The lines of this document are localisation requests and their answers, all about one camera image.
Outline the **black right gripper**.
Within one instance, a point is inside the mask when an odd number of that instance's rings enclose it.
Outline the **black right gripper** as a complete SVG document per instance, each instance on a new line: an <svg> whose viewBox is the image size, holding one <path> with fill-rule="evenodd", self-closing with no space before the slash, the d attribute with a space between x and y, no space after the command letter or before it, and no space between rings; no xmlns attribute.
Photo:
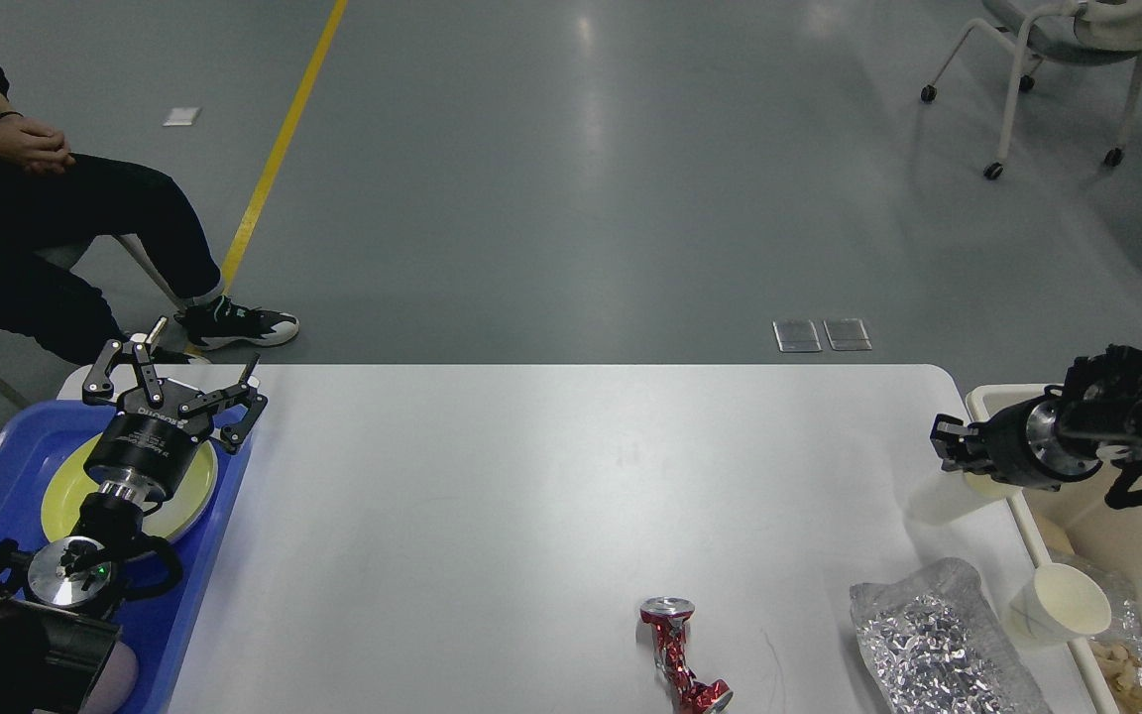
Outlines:
<svg viewBox="0 0 1142 714"><path fill-rule="evenodd" d="M986 422L938 414L932 446L944 473L989 475L1035 491L1060 491L1095 475L1101 462L1065 446L1056 433L1060 398L1039 395L1003 408Z"/></svg>

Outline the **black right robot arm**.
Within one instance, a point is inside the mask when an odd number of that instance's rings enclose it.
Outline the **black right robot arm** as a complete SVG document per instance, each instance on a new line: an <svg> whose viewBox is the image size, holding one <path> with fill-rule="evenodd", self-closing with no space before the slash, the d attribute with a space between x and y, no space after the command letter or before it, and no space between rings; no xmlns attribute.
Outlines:
<svg viewBox="0 0 1142 714"><path fill-rule="evenodd" d="M930 433L942 467L1057 492L1111 464L1105 506L1142 507L1142 348L1079 356L1061 384L984 422L939 414Z"/></svg>

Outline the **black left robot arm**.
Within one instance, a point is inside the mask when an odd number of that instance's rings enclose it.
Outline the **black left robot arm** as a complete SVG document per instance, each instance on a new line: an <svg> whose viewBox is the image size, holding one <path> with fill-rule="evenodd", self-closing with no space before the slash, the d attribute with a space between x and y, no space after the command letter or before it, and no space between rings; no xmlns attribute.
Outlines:
<svg viewBox="0 0 1142 714"><path fill-rule="evenodd" d="M171 696L268 401L257 356L204 392L156 371L155 339L108 342L80 401L29 408L0 434L0 713L77 713L119 645L139 661L128 711L158 713ZM75 523L14 539L41 505L29 464L83 428L94 489Z"/></svg>

